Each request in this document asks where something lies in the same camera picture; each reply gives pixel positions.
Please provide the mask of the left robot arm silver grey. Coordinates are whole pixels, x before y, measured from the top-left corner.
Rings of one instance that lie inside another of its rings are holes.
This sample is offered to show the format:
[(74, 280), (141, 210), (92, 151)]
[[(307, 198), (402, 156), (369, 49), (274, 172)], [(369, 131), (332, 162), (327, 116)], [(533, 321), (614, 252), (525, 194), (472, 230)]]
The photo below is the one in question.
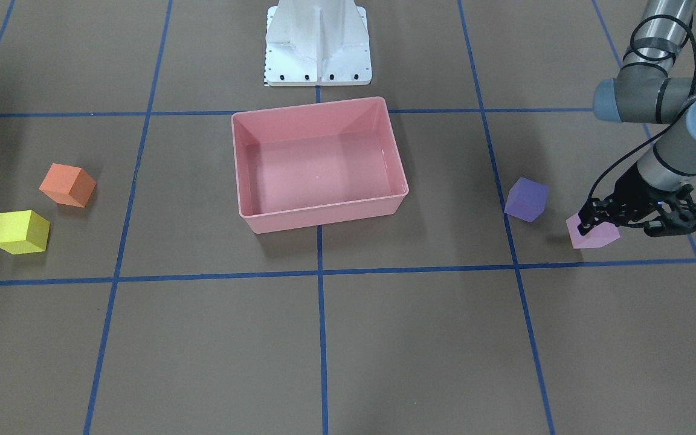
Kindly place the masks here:
[(577, 231), (597, 226), (640, 228), (650, 237), (696, 231), (696, 70), (692, 77), (669, 74), (682, 49), (691, 45), (696, 1), (649, 1), (630, 36), (617, 76), (594, 92), (596, 118), (610, 122), (661, 124), (663, 131), (636, 148), (641, 157), (598, 199), (589, 193), (578, 212)]

